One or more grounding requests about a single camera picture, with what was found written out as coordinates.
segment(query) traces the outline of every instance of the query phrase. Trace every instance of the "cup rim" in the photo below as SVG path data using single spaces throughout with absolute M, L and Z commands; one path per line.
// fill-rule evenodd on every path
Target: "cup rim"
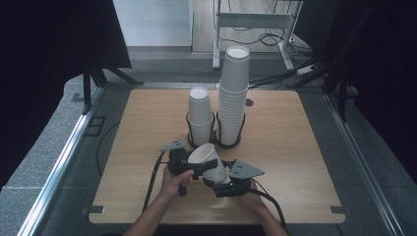
M 212 113 L 211 113 L 211 118 L 209 119 L 209 121 L 208 121 L 208 122 L 206 122 L 205 124 L 201 124 L 201 125 L 199 125 L 199 124 L 196 124 L 196 123 L 194 123 L 193 121 L 191 121 L 191 120 L 190 120 L 190 117 L 189 117 L 189 113 L 187 113 L 187 120 L 188 120 L 188 122 L 190 122 L 190 124 L 191 124 L 191 125 L 193 125 L 193 126 L 196 126 L 196 127 L 203 127 L 203 126 L 206 126 L 206 125 L 210 124 L 210 123 L 212 122 L 213 118 L 212 118 Z
M 202 163 L 202 162 L 204 162 L 209 156 L 211 156 L 211 154 L 212 154 L 212 152 L 214 151 L 214 145 L 213 144 L 211 144 L 211 143 L 208 143 L 208 144 L 204 144 L 204 145 L 201 145 L 201 146 L 199 146 L 197 149 L 195 149 L 192 153 L 191 153 L 191 155 L 190 155 L 190 157 L 188 158 L 188 162 L 189 163 L 196 163 L 196 164 L 198 164 L 198 163 Z M 200 152 L 203 152 L 203 154 L 205 155 L 205 157 L 203 158 L 203 159 L 199 159 L 199 162 L 196 162 L 196 161 L 194 161 L 193 159 L 192 159 L 192 157 L 194 157 L 194 155 L 197 155 L 198 153 L 200 153 Z
M 244 51 L 245 55 L 244 56 L 237 56 L 236 54 L 232 53 L 232 50 L 236 50 L 236 49 Z M 249 52 L 249 49 L 247 47 L 244 47 L 244 46 L 241 46 L 241 45 L 233 45 L 233 46 L 229 46 L 226 49 L 225 56 L 227 56 L 227 58 L 231 61 L 243 62 L 243 61 L 249 60 L 250 52 Z
M 243 89 L 243 90 L 240 90 L 240 91 L 231 91 L 231 90 L 228 90 L 228 89 L 224 88 L 224 87 L 221 85 L 221 80 L 219 80 L 219 81 L 218 81 L 218 87 L 219 87 L 220 89 L 224 90 L 225 92 L 232 93 L 232 94 L 239 94 L 239 93 L 246 93 L 246 92 L 248 91 L 249 83 L 248 83 L 248 85 L 246 86 L 246 88 L 245 88 L 245 89 Z
M 203 90 L 204 92 L 205 92 L 205 97 L 202 97 L 202 98 L 196 98 L 196 97 L 193 97 L 192 95 L 191 95 L 191 93 L 194 91 L 194 90 L 197 90 L 197 89 L 199 89 L 199 90 Z M 194 100 L 205 100 L 205 99 L 207 99 L 208 97 L 209 97 L 209 91 L 206 89 L 206 88 L 204 88 L 204 87 L 193 87 L 193 88 L 191 88 L 190 89 L 190 93 L 189 93 L 189 96 L 190 96 L 190 98 L 192 98 L 192 99 L 194 99 Z

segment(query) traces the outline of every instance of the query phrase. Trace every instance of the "stacked paper cup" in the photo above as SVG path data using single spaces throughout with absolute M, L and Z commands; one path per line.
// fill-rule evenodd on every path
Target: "stacked paper cup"
M 209 93 L 205 88 L 195 87 L 190 90 L 187 121 L 190 138 L 194 146 L 210 142 L 214 118 L 209 102 Z
M 238 141 L 249 85 L 249 50 L 243 46 L 227 48 L 218 92 L 218 123 L 216 138 L 225 146 Z

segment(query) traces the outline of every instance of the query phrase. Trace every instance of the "wooden table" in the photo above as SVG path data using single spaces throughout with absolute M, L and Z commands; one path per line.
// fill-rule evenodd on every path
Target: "wooden table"
M 187 143 L 188 89 L 132 91 L 90 213 L 93 223 L 132 223 L 141 214 L 149 179 L 161 147 L 177 139 Z M 217 111 L 218 90 L 210 90 Z M 343 213 L 303 105 L 295 91 L 250 90 L 246 123 L 238 147 L 216 147 L 221 159 L 239 159 L 265 171 L 256 179 L 279 202 L 288 223 L 341 223 Z M 161 164 L 151 200 L 160 189 Z M 276 217 L 273 204 L 265 200 Z M 203 180 L 192 181 L 162 219 L 172 224 L 257 224 L 231 198 L 217 198 Z

